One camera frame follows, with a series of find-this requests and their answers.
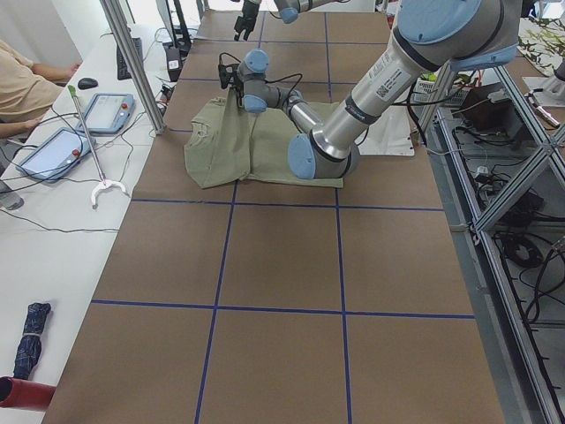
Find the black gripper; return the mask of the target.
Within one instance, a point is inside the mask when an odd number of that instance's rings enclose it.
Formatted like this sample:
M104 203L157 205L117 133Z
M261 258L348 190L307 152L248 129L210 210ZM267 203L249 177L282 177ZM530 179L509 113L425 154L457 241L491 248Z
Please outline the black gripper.
M260 1L244 0L242 14L237 18L237 28L234 28L234 40L239 41L244 31L244 40L247 41L256 24L260 10Z
M243 100L244 100L244 95L245 95L244 82L241 80L241 78L238 74L236 65L232 66L231 85L236 92L237 106L239 108L243 108L244 107Z

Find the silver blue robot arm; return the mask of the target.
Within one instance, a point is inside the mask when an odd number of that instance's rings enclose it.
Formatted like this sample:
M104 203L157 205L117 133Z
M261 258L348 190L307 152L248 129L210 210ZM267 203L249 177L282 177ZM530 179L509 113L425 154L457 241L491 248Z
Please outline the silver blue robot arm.
M243 38L248 40L255 28L260 12L261 0L244 0L241 14L237 16L234 25L234 40ZM278 14L275 16L284 24L291 24L298 19L301 13L311 11L323 5L332 3L332 0L274 0Z
M356 139L423 73L449 64L454 72L509 63L516 54L520 1L402 1L388 47L327 119L295 89L266 81L268 56L251 50L234 82L251 113L280 109L300 133L288 147L291 172L302 179L342 178L359 158Z

